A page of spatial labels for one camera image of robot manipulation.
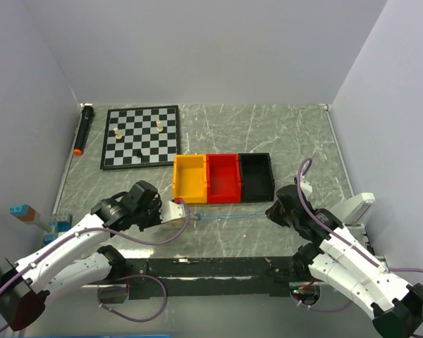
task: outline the table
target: table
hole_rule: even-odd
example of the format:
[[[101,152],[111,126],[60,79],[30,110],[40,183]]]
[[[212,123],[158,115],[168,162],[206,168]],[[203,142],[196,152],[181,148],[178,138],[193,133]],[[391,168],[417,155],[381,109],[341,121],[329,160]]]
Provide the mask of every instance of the table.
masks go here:
[[[138,180],[155,185],[163,199],[172,199],[172,167],[99,169],[107,111],[136,106],[155,105],[94,106],[96,116],[84,155],[73,157],[59,201],[58,212],[72,213],[74,224],[100,199],[128,191]],[[330,208],[351,197],[323,106],[185,104],[179,108],[183,154],[269,152],[276,189],[292,184],[301,160],[309,156],[314,160],[307,174],[314,188],[310,198],[314,206]],[[271,205],[197,205],[191,206],[191,211],[206,215],[249,214]],[[173,236],[180,227],[160,225],[140,232],[134,226],[126,233],[160,241]],[[176,241],[163,246],[143,246],[120,237],[107,244],[114,245],[126,258],[216,258],[292,256],[305,243],[294,230],[254,216],[191,222]]]

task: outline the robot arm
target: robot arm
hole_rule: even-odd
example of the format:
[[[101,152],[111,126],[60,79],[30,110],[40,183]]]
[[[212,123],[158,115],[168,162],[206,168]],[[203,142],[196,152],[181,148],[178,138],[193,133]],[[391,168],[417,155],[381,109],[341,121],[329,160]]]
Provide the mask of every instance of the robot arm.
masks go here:
[[[266,215],[281,226],[293,227],[301,237],[311,241],[299,248],[294,259],[307,266],[312,277],[326,282],[357,304],[372,319],[382,337],[410,337],[423,323],[423,286],[412,286],[389,272],[334,214],[326,209],[314,210],[306,200],[311,190],[305,192],[303,184],[301,188],[308,209],[333,230],[333,234],[320,227],[305,211],[296,185],[280,188],[276,193],[278,200]],[[360,219],[367,215],[365,207],[360,208],[362,212],[353,214],[339,208],[333,210],[339,210],[346,218]]]
[[[157,189],[145,181],[135,183],[129,192],[101,200],[75,227],[49,245],[15,264],[8,260],[0,263],[0,289],[21,274],[0,294],[0,314],[14,331],[27,327],[59,297],[84,284],[114,279],[114,273],[118,276],[118,269],[125,264],[112,246],[75,261],[85,251],[134,224],[143,231],[184,217],[182,205],[162,202]]]

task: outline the black tray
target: black tray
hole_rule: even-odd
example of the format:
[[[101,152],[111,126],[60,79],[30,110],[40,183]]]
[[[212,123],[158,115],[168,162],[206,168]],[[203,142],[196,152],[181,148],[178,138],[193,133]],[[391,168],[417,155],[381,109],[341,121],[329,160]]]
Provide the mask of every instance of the black tray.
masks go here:
[[[241,201],[274,200],[274,177],[269,153],[238,154],[241,174]]]

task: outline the blue block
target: blue block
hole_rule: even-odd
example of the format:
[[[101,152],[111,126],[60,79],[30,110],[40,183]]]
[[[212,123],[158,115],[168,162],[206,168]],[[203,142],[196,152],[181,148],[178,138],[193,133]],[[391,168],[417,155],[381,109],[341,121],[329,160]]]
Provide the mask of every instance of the blue block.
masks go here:
[[[47,244],[52,243],[58,237],[57,234],[46,234],[44,236],[44,241],[42,242],[42,246],[46,246]]]
[[[57,232],[69,231],[71,227],[72,227],[72,223],[56,222],[56,231]]]
[[[25,216],[28,213],[28,204],[17,204],[9,208],[9,213],[15,217]]]

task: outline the yellow tray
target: yellow tray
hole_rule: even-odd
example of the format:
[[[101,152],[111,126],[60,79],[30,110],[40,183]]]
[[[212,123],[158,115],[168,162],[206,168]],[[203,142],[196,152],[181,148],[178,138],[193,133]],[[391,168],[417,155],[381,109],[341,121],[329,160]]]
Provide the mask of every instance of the yellow tray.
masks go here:
[[[176,155],[172,184],[174,199],[186,203],[207,202],[207,157],[201,155]]]

